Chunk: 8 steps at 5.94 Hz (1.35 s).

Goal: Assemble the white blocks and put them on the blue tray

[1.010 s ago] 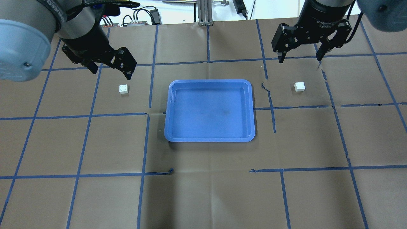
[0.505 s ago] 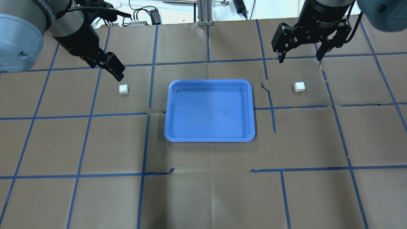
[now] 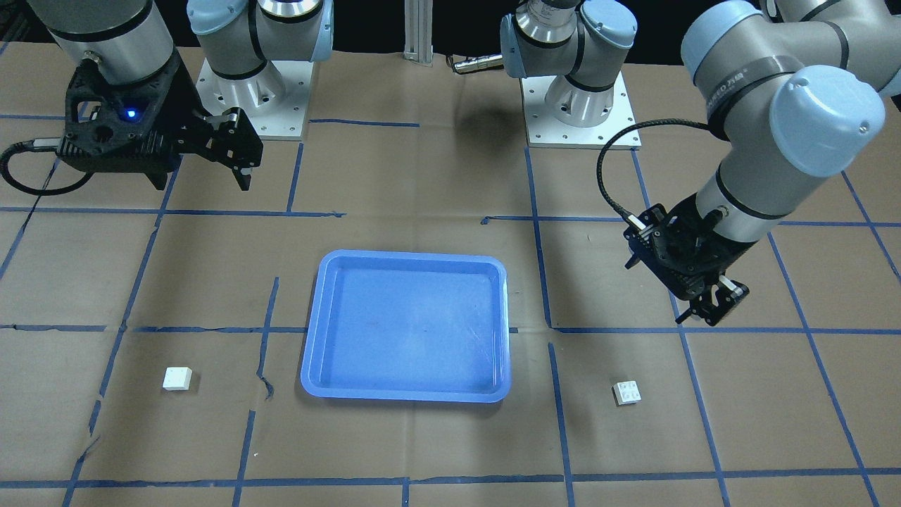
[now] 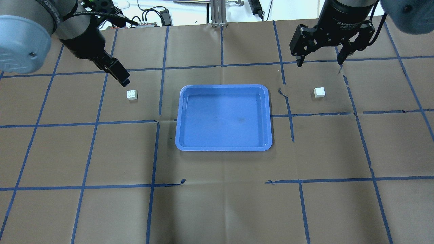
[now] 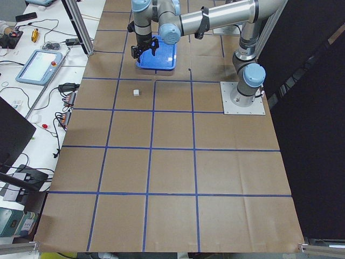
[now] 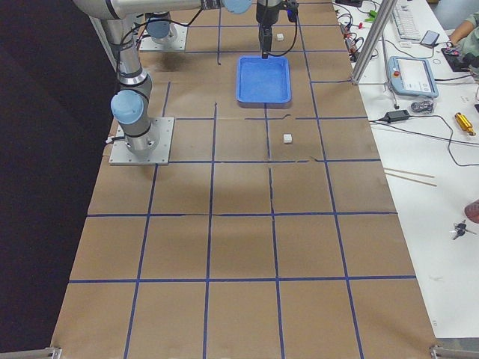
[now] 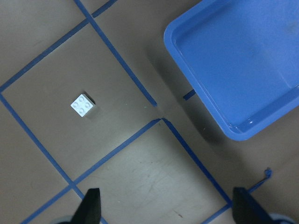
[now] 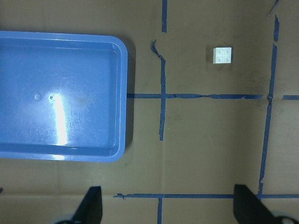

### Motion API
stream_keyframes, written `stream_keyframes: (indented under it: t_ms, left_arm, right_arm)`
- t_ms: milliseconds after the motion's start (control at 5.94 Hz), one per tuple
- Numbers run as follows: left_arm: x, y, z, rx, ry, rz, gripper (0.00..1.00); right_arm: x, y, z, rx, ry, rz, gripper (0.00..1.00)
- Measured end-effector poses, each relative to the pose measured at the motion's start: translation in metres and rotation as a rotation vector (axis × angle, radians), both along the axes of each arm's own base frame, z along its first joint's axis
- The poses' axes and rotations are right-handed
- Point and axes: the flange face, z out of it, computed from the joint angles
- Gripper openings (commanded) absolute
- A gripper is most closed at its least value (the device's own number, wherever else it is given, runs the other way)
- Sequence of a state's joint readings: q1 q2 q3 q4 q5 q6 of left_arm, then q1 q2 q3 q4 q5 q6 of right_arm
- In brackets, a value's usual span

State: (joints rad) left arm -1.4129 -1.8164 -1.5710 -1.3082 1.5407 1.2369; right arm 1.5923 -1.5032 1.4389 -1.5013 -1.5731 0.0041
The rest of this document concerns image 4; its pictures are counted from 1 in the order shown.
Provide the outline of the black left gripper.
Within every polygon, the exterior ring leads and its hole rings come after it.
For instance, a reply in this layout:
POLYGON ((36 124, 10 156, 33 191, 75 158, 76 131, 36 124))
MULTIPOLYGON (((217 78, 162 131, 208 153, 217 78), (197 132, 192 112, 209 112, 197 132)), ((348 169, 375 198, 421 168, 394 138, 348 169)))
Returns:
POLYGON ((98 29, 97 20, 78 21, 79 30, 74 29, 75 20, 67 20, 58 29, 58 39, 70 52, 82 60, 90 60, 98 68, 111 74, 122 87, 129 85, 130 74, 116 58, 105 51, 106 40, 98 29))

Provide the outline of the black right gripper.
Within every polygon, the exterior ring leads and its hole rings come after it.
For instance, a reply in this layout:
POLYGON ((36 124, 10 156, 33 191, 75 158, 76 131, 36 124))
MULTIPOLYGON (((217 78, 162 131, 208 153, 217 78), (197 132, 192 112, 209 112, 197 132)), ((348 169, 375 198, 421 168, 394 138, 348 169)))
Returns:
POLYGON ((297 26, 290 41, 291 54, 297 67, 305 57, 322 47, 342 45, 337 62, 342 65, 355 51, 369 46, 375 28, 367 17, 372 7, 323 7, 316 26, 297 26))

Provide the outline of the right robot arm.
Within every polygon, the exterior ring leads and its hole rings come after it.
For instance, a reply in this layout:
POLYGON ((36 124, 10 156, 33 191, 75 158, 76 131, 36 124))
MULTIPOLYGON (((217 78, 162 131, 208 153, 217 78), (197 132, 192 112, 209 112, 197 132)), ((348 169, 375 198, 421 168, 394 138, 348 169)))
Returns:
POLYGON ((297 26, 290 41, 291 54, 301 67, 308 54, 323 47, 341 46, 338 64, 377 40, 387 17, 411 35, 433 31, 432 0, 326 0, 316 26, 297 26))

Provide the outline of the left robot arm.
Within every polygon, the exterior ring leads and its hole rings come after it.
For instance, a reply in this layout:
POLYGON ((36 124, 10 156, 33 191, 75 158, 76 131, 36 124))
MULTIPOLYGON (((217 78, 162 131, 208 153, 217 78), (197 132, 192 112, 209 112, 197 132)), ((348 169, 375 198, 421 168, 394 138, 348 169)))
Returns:
POLYGON ((105 50, 99 26, 125 27, 129 20, 111 0, 2 0, 1 71, 30 74, 43 66, 55 37, 77 58, 90 60, 123 87, 129 73, 105 50))

